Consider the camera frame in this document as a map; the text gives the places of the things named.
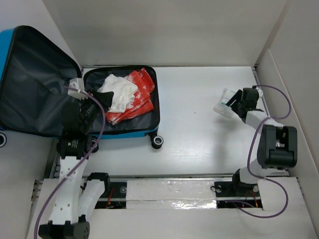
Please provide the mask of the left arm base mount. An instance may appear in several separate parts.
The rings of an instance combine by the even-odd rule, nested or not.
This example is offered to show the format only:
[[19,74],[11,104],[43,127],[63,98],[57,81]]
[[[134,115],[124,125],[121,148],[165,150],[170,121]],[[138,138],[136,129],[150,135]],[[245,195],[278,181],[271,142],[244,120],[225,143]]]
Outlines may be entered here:
[[110,189],[104,193],[95,209],[125,209],[127,195],[127,182],[111,182]]

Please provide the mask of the white tissue pack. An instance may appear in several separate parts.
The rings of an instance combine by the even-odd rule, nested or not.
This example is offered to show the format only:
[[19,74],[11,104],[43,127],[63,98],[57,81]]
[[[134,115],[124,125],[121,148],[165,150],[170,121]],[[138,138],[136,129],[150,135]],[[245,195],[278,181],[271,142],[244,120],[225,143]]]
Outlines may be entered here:
[[214,106],[213,110],[228,118],[231,119],[232,116],[234,115],[234,112],[232,111],[232,109],[227,106],[226,104],[228,103],[228,101],[236,94],[235,91],[232,91],[230,89],[224,88],[222,96],[219,100],[219,102]]

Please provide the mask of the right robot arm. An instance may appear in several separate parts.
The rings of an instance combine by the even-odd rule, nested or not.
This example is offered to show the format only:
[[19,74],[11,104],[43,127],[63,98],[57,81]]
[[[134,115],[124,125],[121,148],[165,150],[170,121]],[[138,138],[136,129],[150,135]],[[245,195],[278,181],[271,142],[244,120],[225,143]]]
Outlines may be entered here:
[[[236,196],[252,190],[260,179],[275,172],[293,168],[298,160],[298,132],[293,126],[278,123],[262,109],[257,108],[259,91],[256,86],[238,90],[226,106],[239,116],[243,123],[255,129],[249,149],[247,166],[232,176],[230,190]],[[255,160],[251,160],[257,135],[260,140]]]

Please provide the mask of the blue hard-shell suitcase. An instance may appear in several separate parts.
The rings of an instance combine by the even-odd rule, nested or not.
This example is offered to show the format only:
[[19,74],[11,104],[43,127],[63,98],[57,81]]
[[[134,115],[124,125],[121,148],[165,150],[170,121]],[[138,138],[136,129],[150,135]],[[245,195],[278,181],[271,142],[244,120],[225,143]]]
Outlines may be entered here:
[[90,133],[101,139],[143,137],[159,149],[160,101],[157,75],[149,66],[103,67],[82,74],[77,63],[45,35],[31,26],[18,26],[0,34],[0,128],[44,137],[62,135],[62,109],[78,100],[68,95],[73,78],[84,80],[85,91],[98,90],[111,74],[125,77],[146,68],[155,83],[154,109],[112,125],[106,115],[97,116]]

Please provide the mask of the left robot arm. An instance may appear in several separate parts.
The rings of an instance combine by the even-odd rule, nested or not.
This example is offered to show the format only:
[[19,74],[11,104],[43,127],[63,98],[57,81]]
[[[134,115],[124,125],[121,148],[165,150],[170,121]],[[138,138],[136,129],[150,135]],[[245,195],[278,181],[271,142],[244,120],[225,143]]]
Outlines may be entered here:
[[98,115],[112,105],[113,92],[85,92],[68,87],[80,102],[62,109],[62,135],[57,145],[60,156],[59,183],[45,201],[36,219],[35,239],[87,239],[89,218],[100,197],[111,193],[108,173],[92,173],[84,188],[81,182],[89,155],[97,148],[100,137],[93,139],[90,128]]

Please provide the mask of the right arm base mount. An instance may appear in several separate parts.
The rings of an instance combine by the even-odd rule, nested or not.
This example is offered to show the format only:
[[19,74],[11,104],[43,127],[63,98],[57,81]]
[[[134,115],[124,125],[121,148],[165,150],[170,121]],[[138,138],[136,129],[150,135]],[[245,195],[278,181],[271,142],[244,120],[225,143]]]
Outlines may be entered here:
[[257,185],[239,185],[230,181],[216,181],[210,186],[215,193],[218,209],[262,208],[262,201]]

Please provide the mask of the red white patterned cloth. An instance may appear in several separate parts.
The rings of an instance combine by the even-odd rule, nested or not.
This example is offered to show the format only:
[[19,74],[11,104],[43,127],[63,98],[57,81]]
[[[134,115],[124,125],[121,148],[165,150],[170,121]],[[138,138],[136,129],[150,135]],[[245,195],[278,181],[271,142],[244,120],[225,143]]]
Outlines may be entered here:
[[106,113],[107,121],[112,125],[141,116],[154,109],[151,101],[151,93],[156,87],[146,68],[133,71],[124,78],[137,85],[138,90],[135,92],[135,98],[127,105],[124,113]]

